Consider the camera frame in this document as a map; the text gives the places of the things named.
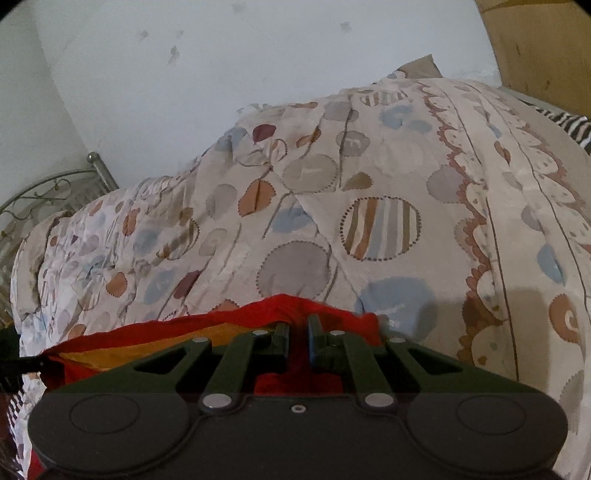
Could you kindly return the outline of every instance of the wooden cabinet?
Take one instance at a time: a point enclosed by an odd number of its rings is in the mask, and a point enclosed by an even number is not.
[[[591,117],[591,17],[572,0],[476,0],[503,85]]]

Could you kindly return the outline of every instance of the white wall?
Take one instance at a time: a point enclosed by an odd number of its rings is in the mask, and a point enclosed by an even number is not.
[[[250,103],[367,85],[433,53],[499,84],[473,0],[33,0],[58,91],[123,186],[174,174]]]
[[[0,204],[86,149],[53,83],[27,4],[0,22]]]

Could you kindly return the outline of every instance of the patterned duvet cover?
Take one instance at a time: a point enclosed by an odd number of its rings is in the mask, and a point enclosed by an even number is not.
[[[583,478],[589,168],[530,110],[482,84],[395,72],[248,116],[190,170],[31,234],[12,279],[21,354],[278,293],[375,312],[385,333],[558,400],[570,431],[556,469]],[[44,387],[25,380],[26,471]]]

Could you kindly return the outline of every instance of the black and white striped fabric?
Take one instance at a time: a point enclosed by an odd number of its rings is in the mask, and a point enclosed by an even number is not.
[[[574,141],[591,155],[591,120],[584,115],[572,115],[568,112],[553,112],[524,102],[535,108],[539,113],[560,125]]]

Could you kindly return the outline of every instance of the brown pillow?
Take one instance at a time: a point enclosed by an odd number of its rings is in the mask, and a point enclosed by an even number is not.
[[[429,54],[420,59],[409,61],[402,65],[399,71],[407,74],[410,79],[440,79],[441,72],[433,61],[433,55]]]

